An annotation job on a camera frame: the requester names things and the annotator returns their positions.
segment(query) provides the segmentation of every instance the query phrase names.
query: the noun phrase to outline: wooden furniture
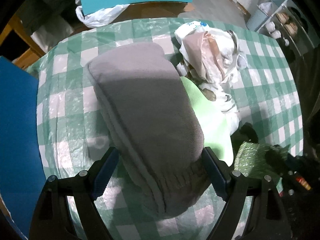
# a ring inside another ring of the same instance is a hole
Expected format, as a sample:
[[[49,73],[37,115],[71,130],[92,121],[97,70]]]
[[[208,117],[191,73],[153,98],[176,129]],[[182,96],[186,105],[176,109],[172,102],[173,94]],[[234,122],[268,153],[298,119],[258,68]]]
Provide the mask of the wooden furniture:
[[[36,62],[45,52],[27,35],[22,26],[21,20],[17,15],[13,15],[8,24],[0,34],[0,46],[11,31],[14,31],[30,47],[19,58],[14,60],[14,64],[22,69]]]

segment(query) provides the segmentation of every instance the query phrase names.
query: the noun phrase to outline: metal screw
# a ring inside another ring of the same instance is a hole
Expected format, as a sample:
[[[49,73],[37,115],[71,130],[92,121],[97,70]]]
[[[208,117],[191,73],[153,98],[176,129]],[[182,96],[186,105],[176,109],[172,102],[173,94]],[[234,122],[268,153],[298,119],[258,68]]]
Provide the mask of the metal screw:
[[[56,176],[51,175],[51,176],[49,176],[48,181],[54,181],[55,179],[56,179]]]
[[[88,172],[86,171],[86,170],[83,170],[83,171],[80,171],[79,172],[79,176],[80,177],[84,177],[84,176],[86,176],[88,174]]]
[[[271,181],[271,177],[269,175],[264,176],[264,179],[269,182]]]
[[[233,175],[233,176],[236,176],[236,177],[239,177],[239,176],[241,175],[241,172],[240,172],[240,171],[233,170],[233,171],[232,171],[232,175]]]

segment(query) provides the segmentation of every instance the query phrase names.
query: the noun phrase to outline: green textured object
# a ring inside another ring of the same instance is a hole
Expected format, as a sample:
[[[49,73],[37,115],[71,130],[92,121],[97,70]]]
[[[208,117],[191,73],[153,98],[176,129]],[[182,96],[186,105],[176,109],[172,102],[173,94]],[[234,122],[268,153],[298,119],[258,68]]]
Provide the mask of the green textured object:
[[[231,166],[233,151],[225,115],[191,80],[186,77],[180,78],[204,134],[204,147],[210,147],[219,160]]]
[[[289,147],[289,145],[282,148],[265,143],[244,142],[236,155],[234,169],[240,171],[246,177],[256,179],[262,179],[265,175],[269,175],[277,185],[280,181],[280,176],[267,164],[265,154],[269,150],[274,150],[285,160]]]
[[[46,177],[52,174],[58,178],[75,176],[89,169],[93,161],[112,146],[98,102],[94,100],[93,87],[82,67],[107,50],[140,41],[160,44],[166,58],[176,66],[182,55],[174,31],[192,21],[194,19],[137,19],[85,31],[59,42],[28,69],[39,76],[37,133]],[[277,41],[235,25],[203,22],[210,27],[234,31],[250,64],[240,71],[239,81],[231,88],[239,109],[240,125],[251,123],[260,143],[283,147],[290,144],[292,154],[302,153],[298,93]],[[210,185],[185,213],[169,220],[157,220],[141,210],[141,194],[120,160],[104,195],[95,201],[115,240],[203,240],[224,206]],[[78,236],[86,239],[74,200],[69,197],[68,201]],[[241,235],[249,208],[248,197],[235,237]]]

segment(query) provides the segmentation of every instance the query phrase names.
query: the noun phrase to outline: floor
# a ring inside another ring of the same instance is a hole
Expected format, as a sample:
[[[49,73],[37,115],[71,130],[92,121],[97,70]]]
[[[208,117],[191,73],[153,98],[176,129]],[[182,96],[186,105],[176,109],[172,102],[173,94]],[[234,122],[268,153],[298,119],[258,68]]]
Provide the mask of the floor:
[[[193,0],[195,9],[179,14],[179,18],[221,21],[247,29],[243,13],[230,0]]]

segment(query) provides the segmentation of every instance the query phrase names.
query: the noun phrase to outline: brown shoe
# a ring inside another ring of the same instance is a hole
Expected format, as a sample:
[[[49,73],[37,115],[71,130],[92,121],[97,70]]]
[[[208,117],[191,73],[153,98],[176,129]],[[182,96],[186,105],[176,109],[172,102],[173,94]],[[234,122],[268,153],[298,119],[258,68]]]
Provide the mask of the brown shoe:
[[[291,37],[294,37],[297,35],[298,27],[295,23],[286,24],[284,27],[286,28],[286,30],[288,31],[288,33]]]
[[[279,19],[279,21],[282,23],[282,24],[286,24],[290,17],[289,15],[287,15],[286,13],[276,13],[276,17]]]

